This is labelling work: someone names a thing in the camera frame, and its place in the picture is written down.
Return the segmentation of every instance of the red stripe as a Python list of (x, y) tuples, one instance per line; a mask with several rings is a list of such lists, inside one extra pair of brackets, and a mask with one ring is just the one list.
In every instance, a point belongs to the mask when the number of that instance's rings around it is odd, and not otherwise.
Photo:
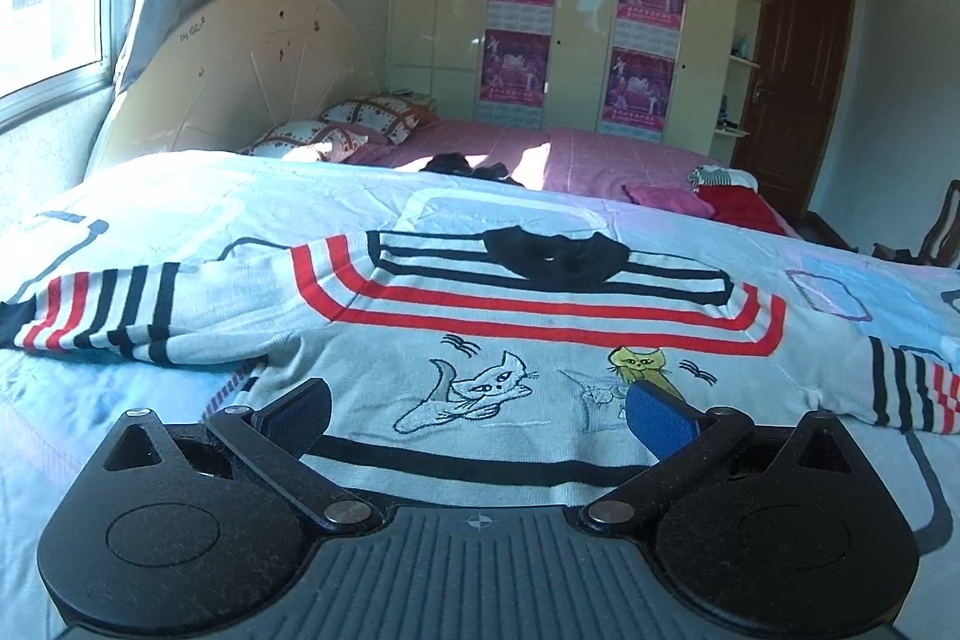
[(740, 313), (732, 319), (712, 317), (703, 313), (684, 310), (664, 310), (654, 307), (621, 307), (607, 304), (570, 304), (568, 302), (528, 302), (515, 299), (500, 299), (488, 296), (470, 296), (464, 293), (437, 292), (407, 286), (386, 286), (364, 278), (350, 261), (347, 238), (331, 237), (326, 240), (330, 262), (337, 279), (348, 290), (370, 299), (421, 304), (434, 307), (454, 307), (470, 310), (506, 311), (506, 313), (531, 313), (538, 316), (606, 317), (606, 319), (665, 320), (688, 326), (706, 326), (714, 329), (742, 332), (749, 328), (760, 313), (757, 288), (744, 285), (747, 301)]
[(27, 350), (34, 349), (34, 340), (37, 339), (37, 335), (42, 330), (49, 329), (54, 325), (56, 316), (59, 315), (59, 298), (61, 298), (61, 278), (56, 277), (47, 286), (47, 316), (32, 327), (23, 338), (23, 346)]
[(953, 410), (949, 407), (947, 394), (944, 394), (944, 367), (939, 363), (933, 365), (933, 390), (937, 394), (937, 404), (944, 410), (944, 429), (941, 434), (952, 434)]
[(70, 306), (70, 317), (62, 329), (56, 330), (47, 338), (47, 350), (63, 350), (59, 340), (71, 330), (80, 325), (80, 319), (83, 318), (83, 311), (86, 308), (86, 292), (90, 287), (90, 273), (77, 272), (73, 278), (73, 304)]
[[(467, 336), (537, 339), (545, 342), (570, 342), (596, 347), (616, 348), (622, 345), (645, 348), (677, 348), (698, 353), (724, 356), (769, 356), (784, 337), (786, 303), (779, 296), (771, 298), (770, 326), (757, 342), (732, 342), (724, 339), (698, 338), (673, 333), (603, 333), (587, 329), (523, 326), (510, 323), (484, 323), (447, 319), (437, 316), (358, 311), (335, 302), (317, 283), (310, 249), (306, 245), (292, 248), (296, 288), (309, 306), (325, 319), (366, 326), (388, 326), (402, 329), (438, 330)], [(342, 268), (334, 265), (334, 273)]]

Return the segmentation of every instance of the striped cloth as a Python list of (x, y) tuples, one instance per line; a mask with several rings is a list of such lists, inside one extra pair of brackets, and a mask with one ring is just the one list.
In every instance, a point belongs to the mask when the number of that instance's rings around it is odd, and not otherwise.
[(651, 458), (622, 417), (640, 378), (761, 424), (827, 408), (960, 432), (960, 377), (931, 357), (599, 234), (369, 232), (78, 272), (0, 305), (0, 347), (157, 365), (266, 356), (238, 401), (330, 385), (333, 420), (308, 463), (443, 504), (583, 504), (619, 485)]
[(694, 191), (702, 185), (742, 185), (756, 193), (760, 187), (757, 185), (757, 178), (750, 172), (726, 167), (696, 167), (693, 172), (690, 172), (688, 180)]

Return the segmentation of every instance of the headboard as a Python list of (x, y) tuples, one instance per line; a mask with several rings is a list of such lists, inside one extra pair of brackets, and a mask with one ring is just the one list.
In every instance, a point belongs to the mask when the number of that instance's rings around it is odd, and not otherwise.
[(148, 153), (237, 150), (376, 90), (363, 44), (332, 1), (216, 0), (114, 102), (86, 177)]

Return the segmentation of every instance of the pillow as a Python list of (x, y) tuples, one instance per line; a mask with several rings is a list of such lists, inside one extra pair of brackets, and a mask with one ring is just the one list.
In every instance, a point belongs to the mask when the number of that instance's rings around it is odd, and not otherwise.
[(630, 201), (640, 204), (641, 207), (653, 207), (655, 210), (666, 210), (678, 215), (692, 215), (693, 218), (713, 217), (713, 208), (703, 199), (698, 199), (685, 188), (676, 186), (656, 185), (625, 185), (623, 190)]
[(694, 189), (702, 185), (742, 185), (756, 193), (757, 178), (750, 172), (741, 169), (726, 169), (726, 167), (696, 167), (688, 177)]
[(396, 95), (372, 95), (341, 101), (320, 115), (322, 121), (362, 125), (382, 134), (392, 145), (399, 145), (421, 122), (437, 116), (423, 104)]
[(367, 135), (323, 121), (291, 121), (271, 128), (241, 155), (284, 161), (339, 164), (366, 143)]
[(714, 208), (713, 219), (719, 223), (789, 236), (776, 219), (773, 208), (746, 186), (704, 185), (697, 189), (697, 196)]

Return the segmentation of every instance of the chair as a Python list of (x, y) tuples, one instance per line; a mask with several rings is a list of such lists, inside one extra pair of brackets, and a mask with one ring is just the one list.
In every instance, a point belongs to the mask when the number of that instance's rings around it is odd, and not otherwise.
[(956, 266), (960, 257), (960, 180), (953, 180), (944, 196), (944, 207), (937, 223), (923, 238), (920, 253), (914, 256), (909, 250), (891, 250), (885, 244), (874, 244), (874, 258), (897, 263), (913, 263), (916, 266)]

